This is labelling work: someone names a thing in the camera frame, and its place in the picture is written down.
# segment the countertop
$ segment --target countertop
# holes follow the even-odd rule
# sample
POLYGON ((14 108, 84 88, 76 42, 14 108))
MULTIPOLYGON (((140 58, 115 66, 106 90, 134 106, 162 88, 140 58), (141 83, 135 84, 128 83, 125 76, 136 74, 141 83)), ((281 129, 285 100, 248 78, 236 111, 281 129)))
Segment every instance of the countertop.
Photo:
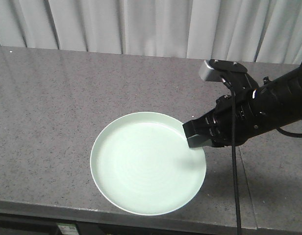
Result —
MULTIPOLYGON (((123 115, 186 122, 228 91, 202 82, 201 60, 0 47, 0 212, 207 234, 235 234, 230 147, 205 147, 207 173, 186 206, 138 216, 91 177, 91 147, 123 115)), ((259 83, 297 65, 242 63, 259 83)), ((294 123, 286 129, 301 130, 294 123)), ((244 234, 302 234, 302 139, 271 131, 237 148, 244 234)))

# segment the curtain fold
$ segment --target curtain fold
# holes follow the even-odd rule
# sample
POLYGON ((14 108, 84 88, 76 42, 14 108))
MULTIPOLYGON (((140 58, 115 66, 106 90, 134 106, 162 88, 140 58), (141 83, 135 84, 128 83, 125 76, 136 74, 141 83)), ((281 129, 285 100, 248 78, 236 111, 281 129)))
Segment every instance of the curtain fold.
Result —
POLYGON ((0 45, 300 64, 302 0, 0 0, 0 45))

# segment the cable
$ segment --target cable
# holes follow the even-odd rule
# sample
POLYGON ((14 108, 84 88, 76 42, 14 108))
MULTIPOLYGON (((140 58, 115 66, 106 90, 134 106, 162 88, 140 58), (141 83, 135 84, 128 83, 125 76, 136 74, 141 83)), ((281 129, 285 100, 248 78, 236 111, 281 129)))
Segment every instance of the cable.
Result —
POLYGON ((294 137, 294 138, 302 138, 302 133, 288 132, 288 131, 284 131, 281 128, 277 128, 277 131, 285 136, 294 137))
POLYGON ((234 179, 234 194, 236 206, 236 221, 237 221, 237 235, 241 235, 241 217, 239 205, 239 191, 238 191, 238 177, 237 177, 237 163, 236 163, 236 146, 235 146, 235 130, 236 130, 236 102, 235 91, 232 85, 222 77, 223 84, 230 90, 231 94, 231 159, 233 164, 233 179, 234 179))

